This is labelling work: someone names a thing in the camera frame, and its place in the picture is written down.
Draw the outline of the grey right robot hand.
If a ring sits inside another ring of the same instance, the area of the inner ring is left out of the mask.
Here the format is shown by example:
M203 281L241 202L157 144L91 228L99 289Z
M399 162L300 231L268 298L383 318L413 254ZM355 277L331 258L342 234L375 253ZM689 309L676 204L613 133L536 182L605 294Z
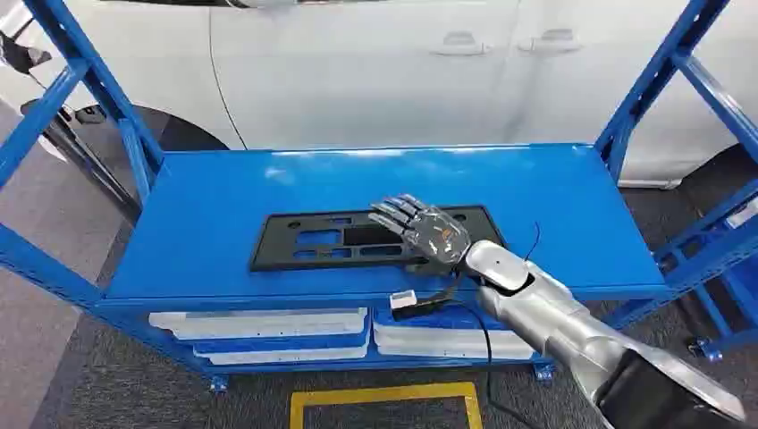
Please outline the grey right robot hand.
M371 205L368 218L407 244L417 261L406 270L418 275L466 273L465 257L472 246L468 230L441 208L410 194Z

